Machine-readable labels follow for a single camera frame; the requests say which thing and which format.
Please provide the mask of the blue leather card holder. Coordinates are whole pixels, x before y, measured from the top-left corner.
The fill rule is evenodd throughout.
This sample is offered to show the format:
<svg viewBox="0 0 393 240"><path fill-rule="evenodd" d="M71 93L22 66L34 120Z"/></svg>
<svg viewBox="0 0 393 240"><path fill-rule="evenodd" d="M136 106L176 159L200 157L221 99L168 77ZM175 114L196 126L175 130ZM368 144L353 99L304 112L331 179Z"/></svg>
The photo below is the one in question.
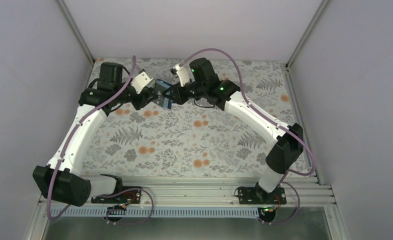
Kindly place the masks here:
<svg viewBox="0 0 393 240"><path fill-rule="evenodd" d="M163 109L170 110L172 108L172 101L163 95L163 92L172 87L173 85L161 80L156 79L154 84L154 93L157 94L157 99L153 100L152 102L156 105L162 107Z"/></svg>

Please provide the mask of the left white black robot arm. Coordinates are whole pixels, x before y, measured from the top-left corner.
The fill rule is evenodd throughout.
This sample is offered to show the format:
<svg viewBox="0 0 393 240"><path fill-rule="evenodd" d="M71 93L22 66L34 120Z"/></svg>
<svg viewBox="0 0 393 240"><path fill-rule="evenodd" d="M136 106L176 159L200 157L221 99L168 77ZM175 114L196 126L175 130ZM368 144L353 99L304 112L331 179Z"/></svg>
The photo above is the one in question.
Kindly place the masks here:
<svg viewBox="0 0 393 240"><path fill-rule="evenodd" d="M155 79L143 69L128 71L122 64L103 62L99 76L81 93L74 121L46 166L36 166L32 177L48 201L82 206L89 198L119 191L120 178L102 174L85 178L82 164L93 137L115 110L130 103L140 110L155 100Z"/></svg>

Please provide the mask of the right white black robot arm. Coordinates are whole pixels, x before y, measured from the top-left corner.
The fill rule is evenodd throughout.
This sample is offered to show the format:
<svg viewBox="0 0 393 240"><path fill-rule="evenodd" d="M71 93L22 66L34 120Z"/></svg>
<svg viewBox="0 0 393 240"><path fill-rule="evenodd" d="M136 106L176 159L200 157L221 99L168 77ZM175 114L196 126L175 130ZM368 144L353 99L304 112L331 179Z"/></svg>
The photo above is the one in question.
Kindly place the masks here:
<svg viewBox="0 0 393 240"><path fill-rule="evenodd" d="M266 168L255 188L262 194L271 194L304 151L303 128L297 123L289 125L272 119L269 113L243 97L240 86L231 80L221 80L208 59L195 59L189 67L187 70L179 63L170 69L179 81L163 91L162 95L178 105L188 100L205 99L258 133L271 150L266 155Z"/></svg>

